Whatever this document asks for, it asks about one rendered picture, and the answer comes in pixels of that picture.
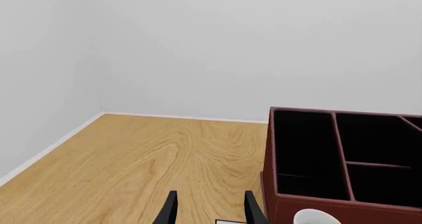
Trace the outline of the white mug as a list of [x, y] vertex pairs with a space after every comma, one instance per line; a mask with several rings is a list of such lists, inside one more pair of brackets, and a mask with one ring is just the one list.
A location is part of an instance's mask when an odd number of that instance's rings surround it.
[[341, 224], [338, 219], [320, 210], [305, 209], [293, 217], [293, 224]]

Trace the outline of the red-brown desk caddy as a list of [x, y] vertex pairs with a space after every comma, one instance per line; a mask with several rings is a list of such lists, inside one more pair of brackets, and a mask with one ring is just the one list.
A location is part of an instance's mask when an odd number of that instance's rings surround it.
[[422, 224], [422, 115], [272, 107], [262, 189], [269, 224]]

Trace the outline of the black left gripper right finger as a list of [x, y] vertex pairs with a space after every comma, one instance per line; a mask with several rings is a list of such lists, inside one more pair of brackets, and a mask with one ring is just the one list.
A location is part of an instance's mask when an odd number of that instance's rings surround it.
[[269, 224], [251, 190], [245, 191], [244, 210], [247, 224]]

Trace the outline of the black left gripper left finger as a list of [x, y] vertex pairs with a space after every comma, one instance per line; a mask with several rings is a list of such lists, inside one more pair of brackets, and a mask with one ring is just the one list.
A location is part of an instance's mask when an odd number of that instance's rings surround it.
[[171, 190], [154, 224], [175, 224], [177, 218], [177, 191]]

